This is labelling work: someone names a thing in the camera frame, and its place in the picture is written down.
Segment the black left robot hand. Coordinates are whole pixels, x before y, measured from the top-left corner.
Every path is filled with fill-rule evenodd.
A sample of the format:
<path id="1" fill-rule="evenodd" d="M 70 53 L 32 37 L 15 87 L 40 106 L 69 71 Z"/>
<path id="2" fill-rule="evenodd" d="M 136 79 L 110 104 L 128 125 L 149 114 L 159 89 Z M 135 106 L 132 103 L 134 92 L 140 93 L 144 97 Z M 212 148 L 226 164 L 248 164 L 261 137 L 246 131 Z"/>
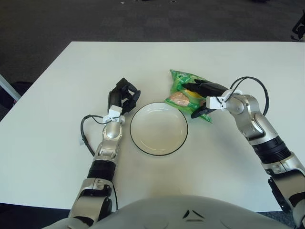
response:
<path id="1" fill-rule="evenodd" d="M 125 78 L 122 78 L 108 94 L 108 109 L 112 105 L 122 108 L 121 114 L 130 112 L 136 107 L 136 102 L 141 95 L 141 91 L 128 82 Z"/>

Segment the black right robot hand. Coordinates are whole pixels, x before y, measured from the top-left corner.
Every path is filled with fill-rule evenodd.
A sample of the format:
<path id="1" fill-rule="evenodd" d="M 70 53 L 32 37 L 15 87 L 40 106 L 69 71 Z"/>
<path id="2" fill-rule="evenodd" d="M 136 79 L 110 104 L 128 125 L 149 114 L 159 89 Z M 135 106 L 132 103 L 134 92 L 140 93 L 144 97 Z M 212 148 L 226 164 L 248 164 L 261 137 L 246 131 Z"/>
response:
<path id="1" fill-rule="evenodd" d="M 195 83 L 183 83 L 182 86 L 192 92 L 199 94 L 201 97 L 207 98 L 208 96 L 221 96 L 228 88 L 218 84 L 212 83 L 207 80 L 194 80 Z M 207 115 L 215 109 L 208 108 L 205 104 L 197 108 L 192 114 L 191 118 L 198 118 L 202 115 Z"/>

